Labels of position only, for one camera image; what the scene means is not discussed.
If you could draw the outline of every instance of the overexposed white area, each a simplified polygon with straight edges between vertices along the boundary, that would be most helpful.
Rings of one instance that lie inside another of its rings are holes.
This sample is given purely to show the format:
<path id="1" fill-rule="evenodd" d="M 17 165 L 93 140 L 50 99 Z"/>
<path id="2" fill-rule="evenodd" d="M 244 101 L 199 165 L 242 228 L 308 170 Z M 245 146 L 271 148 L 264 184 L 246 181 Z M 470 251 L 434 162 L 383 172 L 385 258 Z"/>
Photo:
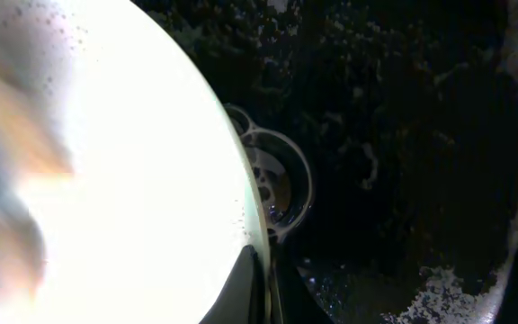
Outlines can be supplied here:
<path id="1" fill-rule="evenodd" d="M 127 0 L 0 0 L 3 25 L 10 43 L 31 42 L 25 73 L 63 122 L 77 174 L 18 188 L 49 255 L 29 321 L 199 322 L 242 246 L 269 260 L 250 166 L 215 95 Z"/>

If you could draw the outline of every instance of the circular opening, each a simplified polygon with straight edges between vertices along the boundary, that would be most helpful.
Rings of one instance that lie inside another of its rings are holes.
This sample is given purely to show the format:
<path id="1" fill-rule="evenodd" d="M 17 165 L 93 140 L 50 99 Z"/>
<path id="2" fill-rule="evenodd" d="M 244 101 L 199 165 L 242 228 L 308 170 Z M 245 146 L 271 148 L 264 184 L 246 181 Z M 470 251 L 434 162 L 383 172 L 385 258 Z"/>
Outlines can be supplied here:
<path id="1" fill-rule="evenodd" d="M 246 148 L 253 165 L 265 216 L 279 222 L 290 208 L 291 183 L 287 170 L 272 154 L 260 148 Z"/>

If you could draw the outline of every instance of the wet surface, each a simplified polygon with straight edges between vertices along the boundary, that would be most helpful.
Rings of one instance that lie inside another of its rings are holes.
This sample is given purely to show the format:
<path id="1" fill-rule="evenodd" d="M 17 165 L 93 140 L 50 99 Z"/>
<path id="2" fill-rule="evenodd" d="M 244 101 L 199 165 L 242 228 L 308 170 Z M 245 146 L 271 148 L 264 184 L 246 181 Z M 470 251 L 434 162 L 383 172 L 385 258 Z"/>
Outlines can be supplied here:
<path id="1" fill-rule="evenodd" d="M 259 148 L 246 148 L 253 166 L 266 217 L 276 223 L 290 208 L 292 188 L 285 167 L 273 155 Z"/>
<path id="2" fill-rule="evenodd" d="M 308 155 L 290 250 L 336 322 L 479 314 L 518 203 L 504 1 L 137 2 L 222 102 Z"/>

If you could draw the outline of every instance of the black plastic piece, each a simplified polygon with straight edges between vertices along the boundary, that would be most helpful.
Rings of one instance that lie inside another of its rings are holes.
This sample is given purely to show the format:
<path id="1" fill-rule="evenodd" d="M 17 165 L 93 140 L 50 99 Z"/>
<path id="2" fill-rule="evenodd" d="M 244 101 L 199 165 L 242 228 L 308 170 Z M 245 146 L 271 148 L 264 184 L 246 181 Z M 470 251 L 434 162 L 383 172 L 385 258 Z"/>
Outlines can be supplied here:
<path id="1" fill-rule="evenodd" d="M 297 267 L 284 247 L 272 249 L 272 321 L 273 324 L 333 324 L 317 305 L 303 283 Z"/>
<path id="2" fill-rule="evenodd" d="M 253 247 L 246 246 L 201 324 L 263 324 L 264 316 L 263 271 Z"/>

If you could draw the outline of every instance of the curved rim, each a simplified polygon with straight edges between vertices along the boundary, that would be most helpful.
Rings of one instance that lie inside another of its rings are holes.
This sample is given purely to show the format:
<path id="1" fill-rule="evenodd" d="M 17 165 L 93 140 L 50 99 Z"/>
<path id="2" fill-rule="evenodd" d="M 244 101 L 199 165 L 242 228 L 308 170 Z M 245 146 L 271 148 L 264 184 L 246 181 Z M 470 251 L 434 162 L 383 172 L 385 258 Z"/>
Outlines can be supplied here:
<path id="1" fill-rule="evenodd" d="M 272 221 L 271 218 L 265 217 L 265 221 L 267 222 L 267 229 L 273 231 L 273 234 L 270 234 L 270 237 L 276 237 L 277 243 L 281 244 L 287 238 L 288 234 L 292 230 L 296 229 L 300 225 L 301 222 L 303 222 L 303 220 L 305 219 L 306 215 L 309 213 L 309 211 L 312 207 L 313 200 L 314 200 L 315 187 L 314 187 L 314 180 L 313 180 L 313 175 L 311 172 L 311 167 L 308 163 L 307 158 L 305 157 L 305 154 L 303 153 L 303 151 L 301 150 L 299 145 L 297 145 L 292 139 L 290 139 L 289 137 L 287 137 L 286 135 L 284 135 L 278 131 L 268 130 L 268 129 L 258 126 L 251 119 L 251 117 L 239 106 L 233 105 L 232 103 L 226 103 L 223 106 L 225 107 L 226 111 L 232 111 L 232 112 L 238 113 L 238 114 L 240 114 L 241 117 L 246 119 L 246 123 L 248 126 L 246 127 L 246 131 L 239 134 L 240 139 L 245 138 L 247 136 L 254 136 L 254 135 L 259 135 L 259 134 L 273 136 L 273 137 L 277 138 L 278 140 L 283 141 L 285 144 L 287 144 L 293 150 L 293 152 L 299 157 L 299 159 L 302 163 L 302 166 L 305 169 L 305 174 L 306 174 L 307 183 L 308 183 L 308 190 L 307 190 L 305 202 L 302 203 L 302 205 L 299 207 L 300 208 L 299 213 L 295 217 L 293 217 L 291 220 L 288 220 L 288 222 L 285 222 L 283 220 L 287 219 L 288 216 L 290 216 L 290 215 L 285 215 L 283 217 L 282 221 L 277 221 L 277 222 Z"/>

